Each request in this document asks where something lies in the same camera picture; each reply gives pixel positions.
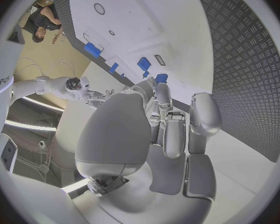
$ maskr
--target led light strip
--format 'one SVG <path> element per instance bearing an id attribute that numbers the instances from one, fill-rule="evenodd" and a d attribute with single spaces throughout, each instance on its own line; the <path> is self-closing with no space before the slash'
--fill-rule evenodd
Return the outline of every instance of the led light strip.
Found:
<path id="1" fill-rule="evenodd" d="M 6 91 L 12 84 L 13 84 L 13 77 L 11 78 L 10 82 L 6 86 L 0 89 L 0 94 Z"/>
<path id="2" fill-rule="evenodd" d="M 69 185 L 69 186 L 66 186 L 64 188 L 61 188 L 64 192 L 66 193 L 70 193 L 70 192 L 73 192 L 79 188 L 82 188 L 83 186 L 87 185 L 87 183 L 90 181 L 90 179 L 88 178 L 85 178 L 79 182 L 76 182 L 72 185 Z"/>
<path id="3" fill-rule="evenodd" d="M 22 97 L 22 98 L 23 98 L 24 100 L 33 102 L 33 103 L 38 104 L 38 105 L 40 105 L 40 106 L 45 106 L 45 107 L 48 107 L 48 108 L 50 108 L 50 109 L 52 109 L 52 110 L 64 112 L 64 109 L 60 109 L 60 108 L 57 108 L 57 107 L 54 107 L 54 106 L 49 106 L 49 105 L 47 105 L 47 104 L 44 104 L 44 103 L 42 103 L 42 102 L 35 101 L 35 100 L 30 99 L 30 98 L 28 98 L 28 97 Z"/>
<path id="4" fill-rule="evenodd" d="M 5 124 L 12 125 L 19 128 L 27 128 L 27 129 L 34 129 L 34 130 L 53 131 L 53 132 L 56 132 L 57 130 L 56 128 L 52 128 L 52 127 L 34 126 L 34 125 L 14 122 L 11 120 L 6 120 Z"/>

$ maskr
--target circular hole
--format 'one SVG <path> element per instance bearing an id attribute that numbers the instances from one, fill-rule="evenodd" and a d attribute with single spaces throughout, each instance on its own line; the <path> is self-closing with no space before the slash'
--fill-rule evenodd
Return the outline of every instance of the circular hole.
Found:
<path id="1" fill-rule="evenodd" d="M 95 10 L 98 14 L 100 14 L 100 15 L 104 15 L 104 14 L 105 14 L 105 9 L 104 9 L 104 7 L 103 7 L 102 5 L 100 5 L 99 3 L 95 3 L 95 4 L 93 5 L 93 7 L 94 7 L 94 10 Z"/>

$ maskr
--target man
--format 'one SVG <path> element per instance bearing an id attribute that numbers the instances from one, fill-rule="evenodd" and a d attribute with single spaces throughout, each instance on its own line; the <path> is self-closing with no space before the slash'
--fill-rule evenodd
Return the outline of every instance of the man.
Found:
<path id="1" fill-rule="evenodd" d="M 30 16 L 30 19 L 34 22 L 36 26 L 38 26 L 38 29 L 35 32 L 35 34 L 32 35 L 32 40 L 37 43 L 41 42 L 43 41 L 44 36 L 46 34 L 46 29 L 50 31 L 59 29 L 58 34 L 55 35 L 52 40 L 52 44 L 54 44 L 57 38 L 63 32 L 61 22 L 58 18 L 59 17 L 55 5 L 45 6 L 44 8 L 34 12 Z"/>

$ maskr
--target beige wall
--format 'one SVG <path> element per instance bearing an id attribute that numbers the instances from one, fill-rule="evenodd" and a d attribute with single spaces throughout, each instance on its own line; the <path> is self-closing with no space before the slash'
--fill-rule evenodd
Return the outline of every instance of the beige wall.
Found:
<path id="1" fill-rule="evenodd" d="M 20 21 L 20 26 L 23 27 L 27 21 L 29 13 L 26 13 Z M 60 36 L 55 44 L 51 44 L 51 40 L 58 30 L 47 31 L 44 40 L 40 43 L 35 43 L 32 41 L 31 33 L 22 30 L 25 39 L 25 46 L 22 50 L 20 57 L 28 57 L 33 59 L 37 64 L 39 64 L 44 74 L 47 74 L 51 78 L 57 78 L 62 76 L 73 77 L 73 72 L 64 64 L 57 64 L 58 59 L 66 59 L 73 63 L 75 68 L 76 77 L 80 78 L 89 63 L 90 59 L 82 55 L 79 51 L 74 49 L 69 43 L 68 39 L 65 38 L 62 43 L 59 41 L 62 39 Z M 33 62 L 27 59 L 20 59 L 18 61 L 15 72 L 24 68 Z M 35 79 L 37 76 L 41 76 L 37 66 L 29 66 L 21 71 L 19 74 L 15 74 L 15 81 L 30 80 Z M 37 99 L 40 102 L 45 101 L 47 104 L 55 105 L 61 108 L 65 108 L 67 101 L 59 99 L 52 94 L 46 94 L 43 96 L 33 96 L 33 99 Z"/>

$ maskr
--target dark hair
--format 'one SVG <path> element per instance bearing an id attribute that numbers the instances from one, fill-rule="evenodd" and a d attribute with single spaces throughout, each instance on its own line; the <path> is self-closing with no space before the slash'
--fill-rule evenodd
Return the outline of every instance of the dark hair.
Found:
<path id="1" fill-rule="evenodd" d="M 32 34 L 32 40 L 36 43 L 42 42 L 43 38 L 39 38 L 38 36 L 35 35 L 35 33 Z"/>

